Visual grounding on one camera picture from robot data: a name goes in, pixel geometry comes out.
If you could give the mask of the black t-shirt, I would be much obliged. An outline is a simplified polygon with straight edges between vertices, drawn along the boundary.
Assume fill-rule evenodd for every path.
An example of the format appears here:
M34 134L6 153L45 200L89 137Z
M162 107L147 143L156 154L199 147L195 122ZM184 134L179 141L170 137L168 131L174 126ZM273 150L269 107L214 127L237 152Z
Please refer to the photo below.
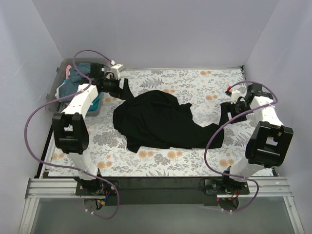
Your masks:
M158 149L220 148L224 132L219 125L205 127L193 121L191 103L179 104L169 93L152 90L124 101L113 113L114 128L127 139L133 153L140 147Z

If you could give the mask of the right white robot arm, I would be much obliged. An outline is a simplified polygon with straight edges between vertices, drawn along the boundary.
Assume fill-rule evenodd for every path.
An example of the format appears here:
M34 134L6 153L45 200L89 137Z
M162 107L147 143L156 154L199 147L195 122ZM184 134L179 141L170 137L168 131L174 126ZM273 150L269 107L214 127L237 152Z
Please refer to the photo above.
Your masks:
M220 187L223 192L231 194L246 187L247 179L258 171L283 163L293 137L293 129L280 121L274 109L277 100L272 91L262 84L248 85L244 95L232 87L225 93L231 99L220 105L220 125L245 121L246 111L249 110L258 122L247 143L244 158L228 167L222 176Z

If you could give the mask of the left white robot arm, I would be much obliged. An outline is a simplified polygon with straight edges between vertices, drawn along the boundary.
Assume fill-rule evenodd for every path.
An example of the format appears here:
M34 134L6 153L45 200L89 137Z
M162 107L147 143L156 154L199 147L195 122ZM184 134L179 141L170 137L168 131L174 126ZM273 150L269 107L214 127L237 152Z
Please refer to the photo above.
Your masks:
M100 171L86 152L89 145L89 133L85 117L93 101L100 93L109 93L114 98L127 100L133 95L127 79L120 78L124 69L122 64L115 64L109 72L104 72L100 64L91 64L91 79L81 81L78 95L75 95L69 105L52 117L55 145L73 161L78 169L76 181L83 189L93 195L100 194L104 189L99 179Z

